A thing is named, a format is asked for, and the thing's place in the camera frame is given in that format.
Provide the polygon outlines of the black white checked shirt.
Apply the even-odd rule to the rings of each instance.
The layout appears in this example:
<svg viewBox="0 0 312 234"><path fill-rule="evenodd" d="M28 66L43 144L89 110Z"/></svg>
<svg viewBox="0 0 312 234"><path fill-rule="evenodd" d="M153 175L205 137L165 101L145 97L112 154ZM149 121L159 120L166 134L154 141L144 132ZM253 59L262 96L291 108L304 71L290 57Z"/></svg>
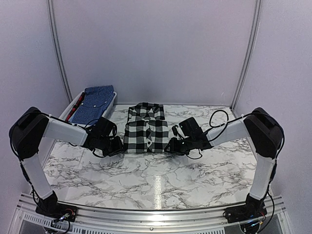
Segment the black white checked shirt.
<svg viewBox="0 0 312 234"><path fill-rule="evenodd" d="M162 153L169 143L169 128L162 104L141 102L128 109L123 139L126 153Z"/></svg>

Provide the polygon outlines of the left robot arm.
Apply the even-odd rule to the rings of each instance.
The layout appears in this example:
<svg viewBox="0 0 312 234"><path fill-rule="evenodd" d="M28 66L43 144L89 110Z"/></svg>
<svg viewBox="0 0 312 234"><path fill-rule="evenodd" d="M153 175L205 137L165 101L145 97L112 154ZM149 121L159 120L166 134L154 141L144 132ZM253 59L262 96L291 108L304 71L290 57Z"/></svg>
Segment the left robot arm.
<svg viewBox="0 0 312 234"><path fill-rule="evenodd" d="M39 149L46 140L52 144L66 142L93 154L101 151L98 158L105 158L123 151L117 126L104 117L87 124L69 123L30 107L9 130L10 147L31 187L36 212L50 217L74 215L76 207L59 203L43 170Z"/></svg>

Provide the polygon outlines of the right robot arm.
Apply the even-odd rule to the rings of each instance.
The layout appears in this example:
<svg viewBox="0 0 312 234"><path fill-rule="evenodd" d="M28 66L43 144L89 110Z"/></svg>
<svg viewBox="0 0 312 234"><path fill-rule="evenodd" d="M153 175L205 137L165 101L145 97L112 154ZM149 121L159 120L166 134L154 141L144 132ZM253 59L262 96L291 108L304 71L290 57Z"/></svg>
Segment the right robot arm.
<svg viewBox="0 0 312 234"><path fill-rule="evenodd" d="M276 173L278 155L285 143L284 130L280 124L263 108L258 107L234 120L210 126L206 131L202 130L193 117L179 123L179 127L184 136L180 136L174 127L174 137L164 148L165 152L179 156L187 156L194 149L202 152L239 138L250 138L257 161L253 183L245 204L228 209L226 216L242 215L252 218L260 213Z"/></svg>

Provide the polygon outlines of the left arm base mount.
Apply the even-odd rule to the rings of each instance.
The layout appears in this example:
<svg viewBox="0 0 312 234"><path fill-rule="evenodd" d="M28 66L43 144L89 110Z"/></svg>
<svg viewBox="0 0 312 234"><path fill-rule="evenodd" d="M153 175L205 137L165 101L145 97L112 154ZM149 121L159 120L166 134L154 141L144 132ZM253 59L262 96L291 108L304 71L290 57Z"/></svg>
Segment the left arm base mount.
<svg viewBox="0 0 312 234"><path fill-rule="evenodd" d="M57 221L70 221L74 222L77 216L78 208L76 206L57 204L53 211L45 211L40 207L36 207L36 213L51 217Z"/></svg>

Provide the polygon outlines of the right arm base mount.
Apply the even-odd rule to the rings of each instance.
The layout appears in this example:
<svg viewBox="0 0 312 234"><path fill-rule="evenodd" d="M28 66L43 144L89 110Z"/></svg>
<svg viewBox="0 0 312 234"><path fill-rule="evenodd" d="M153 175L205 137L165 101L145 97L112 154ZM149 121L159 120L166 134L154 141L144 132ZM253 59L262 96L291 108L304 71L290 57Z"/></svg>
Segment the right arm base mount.
<svg viewBox="0 0 312 234"><path fill-rule="evenodd" d="M264 217L266 214L267 210L264 205L256 209L253 204L245 204L226 208L223 217L227 219L228 223L235 223Z"/></svg>

